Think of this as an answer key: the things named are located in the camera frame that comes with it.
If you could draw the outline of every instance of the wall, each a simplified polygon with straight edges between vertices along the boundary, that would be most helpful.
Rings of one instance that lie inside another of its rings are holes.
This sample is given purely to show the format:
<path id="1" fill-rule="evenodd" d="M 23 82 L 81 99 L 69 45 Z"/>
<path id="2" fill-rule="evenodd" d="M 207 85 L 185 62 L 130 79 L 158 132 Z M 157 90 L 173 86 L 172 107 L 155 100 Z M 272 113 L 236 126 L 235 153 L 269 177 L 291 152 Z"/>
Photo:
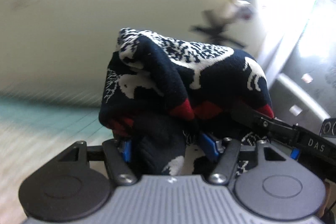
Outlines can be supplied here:
<path id="1" fill-rule="evenodd" d="M 24 80 L 23 90 L 64 83 L 100 92 L 120 28 L 202 41 L 189 32 L 190 26 L 204 24 L 201 11 L 223 4 L 225 0 L 0 0 L 2 86 Z M 246 26 L 252 32 L 248 36 L 242 32 Z M 230 34 L 239 34 L 255 54 L 265 31 L 256 18 Z"/>

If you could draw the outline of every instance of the circular disc cover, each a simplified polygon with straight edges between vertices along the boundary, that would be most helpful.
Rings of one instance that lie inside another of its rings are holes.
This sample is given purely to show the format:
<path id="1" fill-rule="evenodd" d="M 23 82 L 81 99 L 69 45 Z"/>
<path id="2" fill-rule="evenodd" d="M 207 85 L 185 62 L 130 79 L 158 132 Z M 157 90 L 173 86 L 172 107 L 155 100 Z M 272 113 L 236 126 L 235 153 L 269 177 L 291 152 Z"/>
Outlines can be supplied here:
<path id="1" fill-rule="evenodd" d="M 86 166 L 34 173 L 19 189 L 19 200 L 26 214 L 50 222 L 88 216 L 98 210 L 109 195 L 108 179 Z"/>
<path id="2" fill-rule="evenodd" d="M 242 174 L 237 198 L 252 212 L 275 220 L 297 220 L 314 214 L 325 197 L 323 182 L 304 167 L 270 162 Z"/>

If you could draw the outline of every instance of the silver bolt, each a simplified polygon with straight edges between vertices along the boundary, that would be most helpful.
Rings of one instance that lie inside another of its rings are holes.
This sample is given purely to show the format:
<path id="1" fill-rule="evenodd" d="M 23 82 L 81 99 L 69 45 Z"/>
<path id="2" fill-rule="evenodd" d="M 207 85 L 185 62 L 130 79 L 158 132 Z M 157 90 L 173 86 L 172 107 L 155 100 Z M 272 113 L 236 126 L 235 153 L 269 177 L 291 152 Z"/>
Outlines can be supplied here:
<path id="1" fill-rule="evenodd" d="M 122 183 L 132 183 L 134 181 L 134 178 L 132 175 L 129 174 L 121 174 L 119 175 L 119 179 Z"/>
<path id="2" fill-rule="evenodd" d="M 214 173 L 210 175 L 209 181 L 214 184 L 221 184 L 227 181 L 227 177 L 223 174 Z"/>

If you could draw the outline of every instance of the white strip on floor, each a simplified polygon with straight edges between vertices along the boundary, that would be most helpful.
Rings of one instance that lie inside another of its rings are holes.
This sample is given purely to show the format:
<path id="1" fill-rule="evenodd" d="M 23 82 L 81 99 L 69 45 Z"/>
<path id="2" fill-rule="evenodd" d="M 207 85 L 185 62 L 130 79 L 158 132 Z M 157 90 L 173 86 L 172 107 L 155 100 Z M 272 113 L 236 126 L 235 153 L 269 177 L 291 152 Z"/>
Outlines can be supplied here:
<path id="1" fill-rule="evenodd" d="M 99 145 L 113 137 L 98 112 L 0 98 L 0 224 L 26 218 L 17 193 L 36 169 L 77 140 Z"/>

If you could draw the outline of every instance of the gray floor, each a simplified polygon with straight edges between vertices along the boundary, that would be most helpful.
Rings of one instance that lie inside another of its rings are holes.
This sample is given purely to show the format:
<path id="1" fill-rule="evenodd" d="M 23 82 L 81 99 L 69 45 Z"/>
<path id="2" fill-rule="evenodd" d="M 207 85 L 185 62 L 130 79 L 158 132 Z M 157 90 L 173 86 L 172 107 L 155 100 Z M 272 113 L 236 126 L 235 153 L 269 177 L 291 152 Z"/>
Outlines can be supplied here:
<path id="1" fill-rule="evenodd" d="M 98 109 L 0 98 L 1 224 L 19 224 L 26 218 L 17 193 L 28 175 L 77 140 L 99 145 L 113 137 L 97 118 Z"/>

